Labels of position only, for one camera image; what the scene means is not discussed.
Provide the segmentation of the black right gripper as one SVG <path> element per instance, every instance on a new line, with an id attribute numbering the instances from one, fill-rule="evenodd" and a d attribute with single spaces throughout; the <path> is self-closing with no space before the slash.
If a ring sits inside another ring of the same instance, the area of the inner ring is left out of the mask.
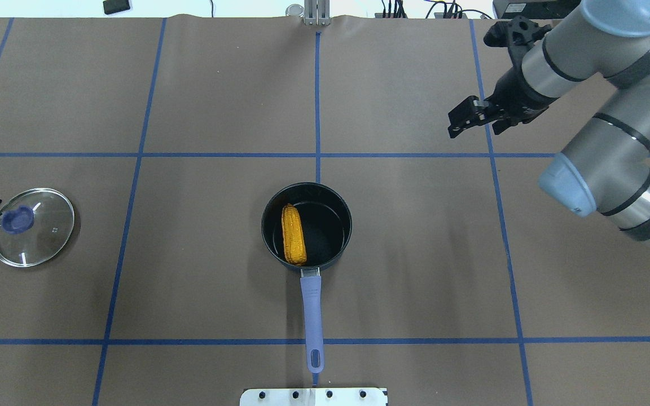
<path id="1" fill-rule="evenodd" d="M 525 80 L 519 68 L 511 68 L 496 83 L 489 100 L 467 96 L 448 113 L 448 134 L 455 139 L 464 130 L 485 126 L 495 121 L 495 105 L 503 111 L 503 117 L 492 124 L 495 135 L 519 124 L 531 123 L 547 110 L 557 98 L 544 96 L 534 90 Z"/>

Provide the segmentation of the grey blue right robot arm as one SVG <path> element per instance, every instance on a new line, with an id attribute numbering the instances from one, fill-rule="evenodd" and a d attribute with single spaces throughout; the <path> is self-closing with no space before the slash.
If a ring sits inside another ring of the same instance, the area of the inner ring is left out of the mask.
<path id="1" fill-rule="evenodd" d="M 534 121 L 600 74 L 616 92 L 557 153 L 539 187 L 585 218 L 596 211 L 650 247 L 650 1 L 582 1 L 555 26 L 499 20 L 484 43 L 507 48 L 511 69 L 487 98 L 449 112 L 448 132 L 490 125 L 495 134 Z"/>

